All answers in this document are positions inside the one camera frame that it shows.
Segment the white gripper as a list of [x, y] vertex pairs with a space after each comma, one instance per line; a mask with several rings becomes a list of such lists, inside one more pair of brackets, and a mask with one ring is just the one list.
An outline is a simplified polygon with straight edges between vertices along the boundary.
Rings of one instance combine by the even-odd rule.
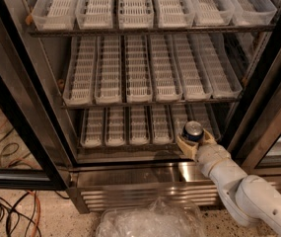
[[208, 178], [222, 178], [232, 162], [230, 153], [216, 144], [215, 138], [207, 129], [204, 129], [203, 145], [200, 147], [197, 142], [186, 140], [181, 135], [177, 136], [176, 144], [186, 157], [196, 160], [201, 173]]

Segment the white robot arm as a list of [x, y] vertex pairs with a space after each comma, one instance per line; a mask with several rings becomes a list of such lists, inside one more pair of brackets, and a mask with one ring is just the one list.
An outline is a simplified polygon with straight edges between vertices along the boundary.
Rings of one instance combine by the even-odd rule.
[[247, 174], [198, 122], [187, 122], [176, 144], [214, 183], [238, 224], [249, 227], [264, 221], [281, 237], [281, 194], [274, 187], [259, 176]]

